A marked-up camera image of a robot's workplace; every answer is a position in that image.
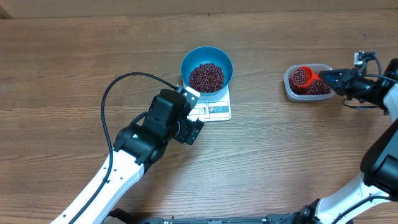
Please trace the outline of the red measuring scoop blue handle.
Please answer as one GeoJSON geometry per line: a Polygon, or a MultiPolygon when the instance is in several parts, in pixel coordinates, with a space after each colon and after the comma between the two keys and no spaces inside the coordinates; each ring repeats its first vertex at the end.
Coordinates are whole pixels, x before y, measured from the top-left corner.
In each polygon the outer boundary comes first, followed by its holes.
{"type": "Polygon", "coordinates": [[[300,85],[300,86],[296,85],[299,88],[307,88],[313,83],[314,80],[321,80],[319,75],[317,73],[313,72],[313,70],[310,67],[302,66],[302,67],[299,67],[299,68],[306,69],[307,77],[308,77],[308,82],[306,84],[300,85]]]}

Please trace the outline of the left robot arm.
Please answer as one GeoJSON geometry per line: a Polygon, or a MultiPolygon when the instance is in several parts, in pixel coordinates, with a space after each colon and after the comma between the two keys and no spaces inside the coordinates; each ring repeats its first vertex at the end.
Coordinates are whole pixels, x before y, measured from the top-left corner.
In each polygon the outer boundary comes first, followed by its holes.
{"type": "Polygon", "coordinates": [[[190,87],[163,89],[147,112],[120,130],[101,169],[54,223],[102,223],[116,202],[166,150],[171,139],[193,144],[203,122],[189,112],[200,99],[190,87]]]}

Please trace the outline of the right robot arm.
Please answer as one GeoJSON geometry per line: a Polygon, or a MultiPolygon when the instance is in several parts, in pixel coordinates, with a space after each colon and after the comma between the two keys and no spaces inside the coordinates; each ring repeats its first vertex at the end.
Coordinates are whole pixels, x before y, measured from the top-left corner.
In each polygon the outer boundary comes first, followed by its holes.
{"type": "Polygon", "coordinates": [[[338,95],[381,108],[390,115],[392,124],[365,153],[360,173],[353,180],[334,194],[287,215],[281,223],[352,223],[376,205],[397,201],[397,59],[378,75],[364,70],[327,70],[318,75],[338,95]]]}

